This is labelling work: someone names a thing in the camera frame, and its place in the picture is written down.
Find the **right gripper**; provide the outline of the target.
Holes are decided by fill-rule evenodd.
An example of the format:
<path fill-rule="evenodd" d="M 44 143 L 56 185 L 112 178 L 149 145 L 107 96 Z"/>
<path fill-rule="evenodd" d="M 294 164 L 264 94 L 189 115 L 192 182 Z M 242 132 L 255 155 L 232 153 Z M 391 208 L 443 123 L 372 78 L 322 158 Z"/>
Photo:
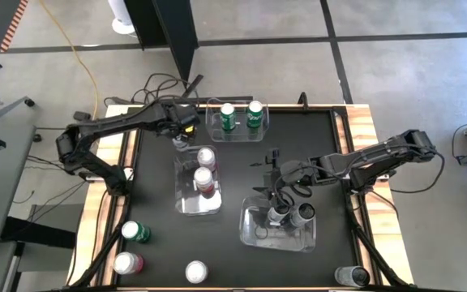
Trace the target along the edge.
<path fill-rule="evenodd" d="M 280 156 L 279 148 L 270 148 L 267 151 L 263 161 L 251 164 L 251 167 L 271 165 L 272 168 L 278 167 L 278 158 Z M 291 160 L 284 162 L 280 168 L 280 175 L 277 179 L 277 187 L 312 187 L 318 179 L 318 169 L 307 161 Z M 252 187 L 254 191 L 261 194 L 274 194 L 272 187 Z"/>

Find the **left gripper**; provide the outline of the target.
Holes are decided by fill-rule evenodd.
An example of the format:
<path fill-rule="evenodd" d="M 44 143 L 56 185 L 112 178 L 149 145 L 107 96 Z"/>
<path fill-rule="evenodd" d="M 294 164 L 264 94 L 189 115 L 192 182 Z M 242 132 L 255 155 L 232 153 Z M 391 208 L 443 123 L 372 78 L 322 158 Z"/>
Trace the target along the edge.
<path fill-rule="evenodd" d="M 192 144 L 192 137 L 200 124 L 200 118 L 191 105 L 163 104 L 165 120 L 159 122 L 156 133 L 172 139 L 176 151 L 179 150 L 179 140 L 182 137 L 186 146 Z"/>

